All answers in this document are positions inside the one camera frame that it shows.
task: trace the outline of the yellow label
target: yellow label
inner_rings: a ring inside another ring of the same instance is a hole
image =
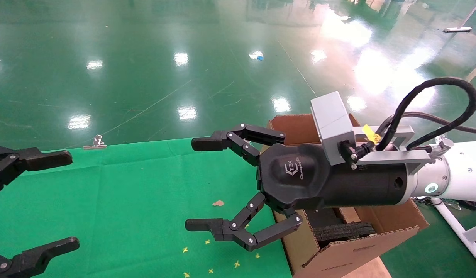
[[[381,140],[380,135],[376,134],[368,125],[363,127],[363,133],[366,135],[369,141],[372,141],[375,144]]]

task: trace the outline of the shiny floor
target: shiny floor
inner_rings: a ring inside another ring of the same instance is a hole
[[[476,0],[0,0],[0,145],[42,150],[207,136],[308,113],[338,90],[377,125],[426,79],[476,86]],[[456,88],[411,104],[452,120]],[[437,126],[403,120],[417,135]],[[476,114],[467,122],[476,127]],[[450,132],[455,141],[476,136]],[[432,225],[383,256],[394,277],[476,277],[431,207]],[[476,212],[456,212],[466,225]]]

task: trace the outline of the cardboard box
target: cardboard box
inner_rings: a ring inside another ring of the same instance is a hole
[[[353,126],[360,124],[350,114]],[[285,145],[320,143],[311,114],[276,116],[268,128],[286,133]],[[403,243],[428,223],[412,200],[399,206],[338,208],[345,223],[365,221],[376,234],[349,241],[336,241],[320,248],[305,211],[297,212],[303,224],[282,239],[294,278],[341,278]],[[284,215],[274,212],[277,222]]]

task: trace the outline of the robotic arm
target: robotic arm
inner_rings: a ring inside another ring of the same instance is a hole
[[[12,150],[0,146],[0,191],[25,171],[40,171],[71,164],[68,151],[42,153],[38,148]],[[29,278],[44,273],[52,258],[77,250],[76,237],[45,244],[7,259],[0,255],[0,278]]]
[[[338,92],[315,98],[311,103],[322,144],[284,146],[284,132],[245,124],[192,140],[196,151],[231,148],[257,166],[259,193],[234,219],[188,219],[188,231],[209,231],[216,241],[235,241],[252,251],[294,232],[303,221],[296,209],[396,205],[421,195],[476,201],[476,188],[471,190],[476,186],[476,173],[471,178],[473,183],[469,182],[470,175],[465,175],[474,173],[468,165],[476,168],[476,156],[471,151],[476,142],[453,144],[444,139],[438,145],[409,149],[407,144],[414,135],[410,126],[371,127],[370,130],[378,132],[388,129],[385,135],[391,137],[391,144],[383,143],[386,136],[379,143],[380,137],[373,139],[366,127],[351,125]],[[398,122],[396,116],[397,111],[389,123]],[[270,147],[260,154],[245,139]],[[456,153],[467,155],[456,158]],[[464,181],[467,190],[463,191],[458,187]],[[252,235],[245,226],[264,204],[284,214],[286,220]]]

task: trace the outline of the green cloth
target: green cloth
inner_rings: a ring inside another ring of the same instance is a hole
[[[41,277],[291,277],[280,241],[248,252],[184,227],[232,219],[257,192],[255,168],[232,151],[196,153],[179,139],[71,153],[72,165],[26,172],[0,192],[1,255],[76,236],[80,249]],[[248,230],[273,223],[265,207]]]

